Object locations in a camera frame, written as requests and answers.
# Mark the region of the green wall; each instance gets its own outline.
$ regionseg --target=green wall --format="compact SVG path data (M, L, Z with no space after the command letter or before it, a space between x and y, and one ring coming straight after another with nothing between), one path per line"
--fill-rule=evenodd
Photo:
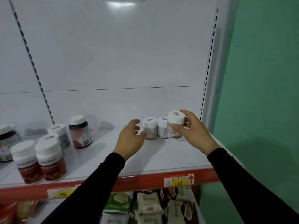
M241 0L214 135L299 213L299 0ZM207 224L243 223L221 183L204 186Z

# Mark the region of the person's left hand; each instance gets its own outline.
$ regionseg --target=person's left hand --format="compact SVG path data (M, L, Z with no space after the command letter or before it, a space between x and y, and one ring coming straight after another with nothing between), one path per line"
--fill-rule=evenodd
M147 136L145 131L137 135L139 126L135 124L140 123L139 119L133 119L120 132L115 149L113 152L120 154L125 162L133 156L142 147L143 142Z

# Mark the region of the yellow price label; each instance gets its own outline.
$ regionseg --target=yellow price label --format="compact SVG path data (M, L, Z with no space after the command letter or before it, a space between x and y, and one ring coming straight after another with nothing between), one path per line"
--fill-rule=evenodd
M188 176L172 178L171 186L183 186L183 185L189 185Z
M69 189L69 190L60 190L57 192L57 198L67 198L69 197L75 189Z

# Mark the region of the white bottle cap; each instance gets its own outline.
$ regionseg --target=white bottle cap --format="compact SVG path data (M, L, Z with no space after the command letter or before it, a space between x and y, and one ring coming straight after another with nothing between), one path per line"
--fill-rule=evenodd
M56 138L51 138L38 142L35 151L37 156L47 156L61 151L61 147Z
M159 117L157 119L157 122L158 122L158 127L166 128L167 127L168 118L166 116Z
M54 126L51 126L49 129L48 129L48 133L56 133L58 135L62 135L64 133L66 133L66 127L65 127L65 124L55 124Z
M13 147L11 147L10 152L13 155L13 159L22 158L35 153L34 150L35 141L23 141L19 142Z
M84 115L73 116L70 118L70 125L79 125L85 122Z
M56 133L49 133L49 134L46 134L45 136L42 136L41 138L39 138L37 140L37 142L42 142L44 140L49 140L51 138L55 138L56 140L58 140L58 142L60 142L60 139L59 139L59 135L56 134Z
M8 133L13 130L12 125L2 124L0 125L0 135Z
M143 120L143 127L155 128L157 126L157 119L154 117L147 117Z
M168 121L171 123L182 124L185 122L185 114L180 111L168 113Z

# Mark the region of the red arrow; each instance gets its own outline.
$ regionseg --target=red arrow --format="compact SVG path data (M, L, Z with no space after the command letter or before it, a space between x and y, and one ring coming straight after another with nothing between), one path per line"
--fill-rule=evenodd
M191 174L190 177L189 177L189 180L190 180L190 184L192 184L192 180L194 179L193 175Z

